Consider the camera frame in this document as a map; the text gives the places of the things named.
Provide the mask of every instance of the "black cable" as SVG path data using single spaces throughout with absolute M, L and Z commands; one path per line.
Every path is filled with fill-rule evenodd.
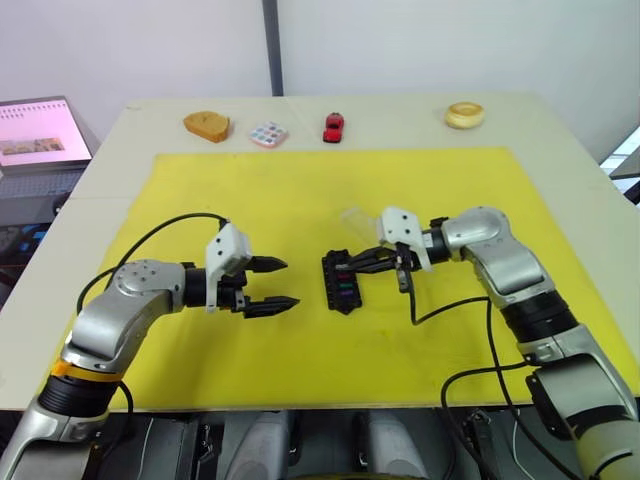
M 491 350 L 491 356 L 493 357 L 493 364 L 496 367 L 496 375 L 498 376 L 498 382 L 500 383 L 500 390 L 502 390 L 502 395 L 504 396 L 505 402 L 507 402 L 507 406 L 509 407 L 509 411 L 513 416 L 514 420 L 518 423 L 518 426 L 525 434 L 525 436 L 529 439 L 529 441 L 538 449 L 540 453 L 542 453 L 547 460 L 549 460 L 558 470 L 560 470 L 563 474 L 565 474 L 571 480 L 581 480 L 582 477 L 576 475 L 571 470 L 569 470 L 560 460 L 558 460 L 549 450 L 545 448 L 542 443 L 531 433 L 531 431 L 524 424 L 520 416 L 518 415 L 518 411 L 516 407 L 513 405 L 513 401 L 511 400 L 511 395 L 509 395 L 509 390 L 507 389 L 507 385 L 504 381 L 504 375 L 502 375 L 502 371 L 500 369 L 500 360 L 498 359 L 498 351 L 496 349 L 496 344 L 493 339 L 493 330 L 491 327 L 491 301 L 487 300 L 487 337 L 489 337 L 489 348 Z
M 447 310 L 451 310 L 452 308 L 459 307 L 460 305 L 465 305 L 467 303 L 474 303 L 474 302 L 487 302 L 487 301 L 489 301 L 489 297 L 465 298 L 464 300 L 459 300 L 457 302 L 450 303 L 449 305 L 445 305 L 444 307 L 440 307 L 440 308 L 434 310 L 433 312 L 429 312 L 426 315 L 423 315 L 422 317 L 420 317 L 419 319 L 417 319 L 415 322 L 412 322 L 412 323 L 414 325 L 420 325 L 425 320 L 429 320 L 430 318 L 435 317 L 436 315 L 439 315 L 439 314 L 441 314 L 443 312 L 446 312 Z
M 91 290 L 91 287 L 93 287 L 96 283 L 98 283 L 100 280 L 102 280 L 104 277 L 106 277 L 110 273 L 115 272 L 115 270 L 116 270 L 116 267 L 111 267 L 110 269 L 105 270 L 102 273 L 99 273 L 98 275 L 93 277 L 89 283 L 87 283 L 84 286 L 84 288 L 80 292 L 80 295 L 78 295 L 78 300 L 76 301 L 76 315 L 80 315 L 80 312 L 84 307 L 84 298 L 87 296 L 87 293 L 89 293 L 89 290 Z
M 474 368 L 472 370 L 465 370 L 463 372 L 458 372 L 450 376 L 444 382 L 444 384 L 442 385 L 442 389 L 440 390 L 440 404 L 442 405 L 442 410 L 445 412 L 445 418 L 449 423 L 449 428 L 453 431 L 458 441 L 462 444 L 462 446 L 469 453 L 469 455 L 471 455 L 471 458 L 473 458 L 473 460 L 476 462 L 482 474 L 485 477 L 487 477 L 489 480 L 498 480 L 498 479 L 496 475 L 493 473 L 493 471 L 491 470 L 491 467 L 484 461 L 482 456 L 475 450 L 475 448 L 473 447 L 473 444 L 467 440 L 464 432 L 455 421 L 455 418 L 453 418 L 453 414 L 451 413 L 449 405 L 447 404 L 447 390 L 449 389 L 451 384 L 453 384 L 453 382 L 464 377 L 468 377 L 471 375 L 478 375 L 481 373 L 495 372 L 498 369 L 501 371 L 515 370 L 517 368 L 522 368 L 526 366 L 527 366 L 526 362 L 520 362 L 520 363 L 515 363 L 512 365 L 504 365 L 500 367 L 485 367 L 485 368 Z
M 407 290 L 409 291 L 409 311 L 411 312 L 411 323 L 418 325 L 420 322 L 416 322 L 416 290 L 413 286 L 413 278 L 411 277 L 411 270 L 406 269 L 404 274 L 407 277 Z
M 131 255 L 133 255 L 133 253 L 138 248 L 140 248 L 140 246 L 144 242 L 149 240 L 152 236 L 154 236 L 160 230 L 162 230 L 163 228 L 168 227 L 169 225 L 172 225 L 172 224 L 174 224 L 176 222 L 179 222 L 180 220 L 185 220 L 187 218 L 215 218 L 216 220 L 218 220 L 220 222 L 220 229 L 222 227 L 224 227 L 225 224 L 228 222 L 228 220 L 226 218 L 224 218 L 223 216 L 218 215 L 216 213 L 208 213 L 208 212 L 185 213 L 184 215 L 178 215 L 177 217 L 170 218 L 169 220 L 166 220 L 166 221 L 162 222 L 160 225 L 157 225 L 157 226 L 153 227 L 151 230 L 149 230 L 147 233 L 145 233 L 142 237 L 140 237 L 140 239 L 136 243 L 134 243 L 131 246 L 131 248 L 129 250 L 127 250 L 127 252 L 122 256 L 122 258 L 120 259 L 118 264 L 115 266 L 115 269 L 117 270 L 118 268 L 123 266 L 125 263 L 127 263 L 127 260 L 129 260 Z M 115 274 L 115 272 L 113 272 L 111 274 L 111 278 L 109 278 L 109 282 L 107 282 L 107 287 L 111 284 L 111 281 L 113 280 L 113 275 L 114 274 Z
M 120 390 L 122 390 L 122 393 L 124 393 L 124 396 L 127 399 L 127 416 L 124 419 L 122 427 L 120 428 L 120 430 L 118 430 L 118 433 L 105 450 L 104 455 L 102 455 L 102 462 L 104 462 L 107 457 L 113 453 L 118 444 L 122 441 L 127 433 L 127 429 L 129 428 L 131 417 L 133 416 L 133 395 L 131 395 L 131 390 L 129 390 L 129 387 L 127 387 L 127 385 L 123 381 L 118 382 L 118 387 L 120 388 Z
M 218 220 L 220 222 L 220 228 L 222 228 L 228 222 L 228 220 L 226 218 L 224 218 L 223 216 L 218 215 L 216 213 L 195 212 L 195 213 L 186 213 L 184 215 L 178 215 L 177 217 L 170 218 L 169 220 L 166 220 L 166 221 L 162 222 L 160 225 L 155 226 L 154 228 L 149 230 L 146 234 L 144 234 L 142 237 L 140 237 L 140 239 L 136 243 L 134 243 L 131 246 L 131 248 L 129 248 L 129 250 L 127 250 L 127 252 L 122 256 L 122 258 L 120 259 L 120 261 L 118 262 L 118 264 L 115 267 L 111 267 L 108 270 L 105 270 L 104 272 L 99 273 L 98 275 L 93 277 L 93 279 L 89 283 L 87 283 L 85 285 L 85 287 L 80 292 L 80 295 L 78 295 L 78 300 L 76 301 L 76 314 L 80 315 L 80 312 L 82 311 L 82 308 L 84 306 L 84 299 L 87 296 L 87 293 L 89 293 L 89 290 L 91 290 L 91 288 L 96 283 L 98 283 L 100 280 L 102 280 L 107 275 L 111 274 L 111 277 L 109 278 L 109 281 L 107 282 L 107 286 L 105 287 L 105 290 L 106 290 L 107 287 L 111 284 L 111 280 L 113 280 L 113 275 L 116 272 L 116 270 L 118 270 L 121 266 L 123 266 L 125 263 L 127 263 L 127 260 L 129 260 L 131 255 L 133 255 L 135 253 L 135 251 L 138 248 L 140 248 L 140 246 L 144 242 L 146 242 L 149 238 L 151 238 L 153 235 L 158 233 L 163 228 L 165 228 L 165 227 L 167 227 L 167 226 L 169 226 L 169 225 L 171 225 L 173 223 L 179 222 L 180 220 L 185 220 L 187 218 L 214 218 L 214 219 L 216 219 L 216 220 Z
M 430 313 L 420 317 L 414 323 L 414 325 L 419 325 L 420 323 L 424 322 L 425 320 L 427 320 L 429 318 L 432 318 L 432 317 L 435 317 L 436 315 L 438 315 L 440 313 L 443 313 L 443 312 L 446 312 L 447 310 L 450 310 L 452 308 L 456 308 L 456 307 L 459 307 L 461 305 L 465 305 L 467 303 L 473 303 L 473 302 L 486 302 L 486 304 L 487 304 L 486 322 L 487 322 L 487 338 L 489 340 L 489 349 L 491 350 L 491 357 L 493 358 L 493 363 L 494 363 L 494 368 L 495 368 L 494 371 L 496 372 L 496 375 L 498 377 L 498 382 L 500 383 L 500 389 L 502 390 L 502 394 L 504 396 L 505 402 L 507 403 L 509 411 L 511 412 L 511 415 L 513 416 L 515 421 L 518 423 L 518 426 L 521 428 L 521 430 L 523 431 L 525 436 L 540 451 L 540 453 L 542 453 L 547 458 L 547 460 L 549 460 L 558 470 L 560 470 L 564 475 L 566 475 L 571 480 L 581 480 L 581 477 L 577 476 L 575 473 L 573 473 L 571 470 L 569 470 L 566 466 L 564 466 L 549 450 L 547 450 L 544 447 L 544 445 L 542 445 L 538 441 L 538 439 L 531 433 L 531 431 L 527 428 L 527 426 L 524 424 L 524 422 L 522 421 L 522 419 L 518 415 L 518 412 L 517 412 L 515 406 L 513 405 L 513 401 L 511 400 L 511 395 L 509 395 L 509 391 L 507 389 L 507 385 L 506 385 L 506 383 L 504 381 L 504 375 L 502 374 L 502 368 L 500 366 L 500 360 L 498 359 L 498 352 L 497 352 L 495 341 L 494 341 L 494 338 L 493 338 L 493 329 L 492 329 L 492 325 L 491 325 L 491 307 L 492 307 L 492 303 L 491 303 L 491 300 L 489 299 L 489 297 L 471 297 L 471 298 L 467 298 L 467 299 L 464 299 L 464 300 L 459 300 L 459 301 L 454 302 L 454 303 L 450 303 L 449 305 L 445 305 L 444 307 L 438 308 L 437 310 L 434 310 L 433 312 L 430 312 Z
M 456 450 L 456 444 L 454 438 L 451 436 L 451 432 L 448 428 L 446 428 L 448 426 L 448 423 L 444 418 L 442 418 L 438 410 L 435 410 L 435 413 L 436 417 L 438 417 L 438 420 L 440 420 L 440 423 L 442 423 L 444 433 L 447 437 L 447 446 L 449 448 L 449 462 L 447 463 L 447 469 L 442 475 L 442 480 L 451 480 L 453 471 L 456 468 L 456 463 L 458 462 L 458 451 Z

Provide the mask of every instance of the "laptop screen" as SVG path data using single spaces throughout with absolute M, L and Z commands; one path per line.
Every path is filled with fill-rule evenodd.
M 89 160 L 64 97 L 0 102 L 0 168 L 55 168 Z

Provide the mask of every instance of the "yellow mat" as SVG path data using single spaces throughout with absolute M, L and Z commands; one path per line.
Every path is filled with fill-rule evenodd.
M 144 232 L 174 215 L 220 213 L 249 235 L 254 254 L 289 268 L 250 274 L 254 299 L 302 299 L 276 317 L 247 319 L 203 309 L 161 318 L 125 380 L 140 409 L 435 405 L 451 374 L 491 364 L 484 305 L 471 304 L 420 327 L 395 275 L 359 276 L 364 307 L 329 311 L 320 259 L 329 249 L 360 251 L 364 242 L 340 221 L 354 206 L 377 216 L 385 206 L 429 219 L 490 205 L 509 216 L 515 235 L 538 255 L 575 316 L 586 323 L 638 393 L 639 374 L 611 314 L 544 202 L 510 152 L 502 148 L 374 152 L 271 152 L 160 155 L 153 173 L 109 248 L 114 265 Z M 217 223 L 190 219 L 164 230 L 135 258 L 195 261 Z M 481 295 L 471 265 L 447 263 L 415 274 L 418 313 Z M 501 360 L 521 360 L 498 312 Z M 529 369 L 507 374 L 515 401 L 527 402 Z M 502 403 L 495 375 L 461 380 L 452 404 Z M 113 408 L 124 406 L 115 397 Z

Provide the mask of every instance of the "white table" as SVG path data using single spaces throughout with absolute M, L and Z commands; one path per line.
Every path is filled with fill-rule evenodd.
M 460 100 L 484 105 L 487 118 L 480 128 L 458 131 L 444 125 L 446 107 Z M 197 110 L 229 115 L 230 138 L 213 144 L 188 133 L 182 118 Z M 339 145 L 321 140 L 332 111 L 345 117 Z M 639 211 L 538 97 L 443 93 L 141 100 L 123 111 L 0 313 L 0 409 L 24 408 L 38 389 L 77 294 L 97 272 L 154 156 L 259 151 L 247 133 L 265 120 L 289 129 L 290 138 L 278 147 L 282 150 L 509 147 L 640 359 Z

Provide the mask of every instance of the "silver metal housing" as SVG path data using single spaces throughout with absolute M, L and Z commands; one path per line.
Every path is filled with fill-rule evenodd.
M 637 479 L 640 475 L 640 423 L 616 421 L 596 425 L 576 440 L 576 450 L 585 478 Z
M 555 290 L 538 258 L 513 237 L 501 211 L 472 208 L 443 222 L 441 229 L 451 258 L 473 263 L 478 280 L 499 309 Z
M 563 418 L 594 406 L 620 405 L 629 419 L 638 420 L 631 390 L 585 325 L 542 340 L 519 343 L 518 350 L 532 365 L 559 365 L 536 373 Z M 583 361 L 572 362 L 569 371 L 558 363 L 575 357 L 582 357 Z
M 87 370 L 125 372 L 153 322 L 182 310 L 184 288 L 180 264 L 123 265 L 107 290 L 80 312 L 60 357 Z
M 78 418 L 44 409 L 34 398 L 22 415 L 9 445 L 0 458 L 0 480 L 11 480 L 27 446 L 37 440 L 75 443 L 85 441 L 104 425 L 108 412 L 98 417 Z

